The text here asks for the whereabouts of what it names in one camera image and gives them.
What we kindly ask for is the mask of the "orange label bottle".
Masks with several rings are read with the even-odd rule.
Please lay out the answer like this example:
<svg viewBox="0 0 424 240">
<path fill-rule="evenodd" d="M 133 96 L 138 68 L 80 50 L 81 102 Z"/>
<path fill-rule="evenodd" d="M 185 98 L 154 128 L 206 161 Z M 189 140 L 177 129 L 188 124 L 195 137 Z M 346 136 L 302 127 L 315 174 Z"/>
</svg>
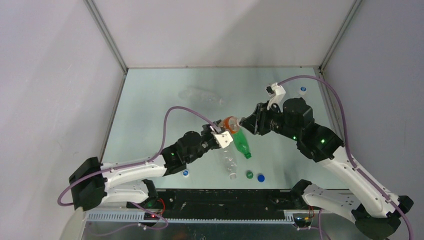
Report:
<svg viewBox="0 0 424 240">
<path fill-rule="evenodd" d="M 240 131 L 240 121 L 235 116 L 229 116 L 222 121 L 222 127 L 228 130 L 231 134 L 235 134 Z"/>
</svg>

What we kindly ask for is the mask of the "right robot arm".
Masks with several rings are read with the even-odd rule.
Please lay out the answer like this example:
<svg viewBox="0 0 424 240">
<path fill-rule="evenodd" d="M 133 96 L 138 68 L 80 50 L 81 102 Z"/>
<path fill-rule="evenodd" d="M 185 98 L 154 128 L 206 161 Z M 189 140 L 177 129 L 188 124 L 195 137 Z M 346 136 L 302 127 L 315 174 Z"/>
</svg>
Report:
<svg viewBox="0 0 424 240">
<path fill-rule="evenodd" d="M 354 223 L 369 239 L 385 240 L 414 204 L 376 181 L 331 129 L 315 122 L 313 109 L 302 98 L 290 98 L 282 106 L 259 103 L 239 125 L 254 135 L 275 132 L 294 140 L 301 154 L 332 172 L 351 191 L 351 196 L 343 195 L 302 179 L 290 191 L 297 209 L 309 205 L 330 211 Z"/>
</svg>

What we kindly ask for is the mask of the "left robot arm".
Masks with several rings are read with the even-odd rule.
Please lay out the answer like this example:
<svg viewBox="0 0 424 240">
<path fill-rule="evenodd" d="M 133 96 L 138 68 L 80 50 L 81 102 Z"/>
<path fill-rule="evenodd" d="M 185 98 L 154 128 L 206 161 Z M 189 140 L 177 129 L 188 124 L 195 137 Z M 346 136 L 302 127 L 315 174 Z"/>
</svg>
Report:
<svg viewBox="0 0 424 240">
<path fill-rule="evenodd" d="M 233 141 L 228 130 L 216 131 L 209 124 L 201 132 L 188 131 L 174 144 L 157 153 L 129 163 L 100 163 L 97 157 L 86 159 L 69 177 L 72 206 L 84 211 L 106 203 L 134 202 L 153 208 L 158 194 L 153 177 L 182 172 L 211 150 L 227 148 Z"/>
</svg>

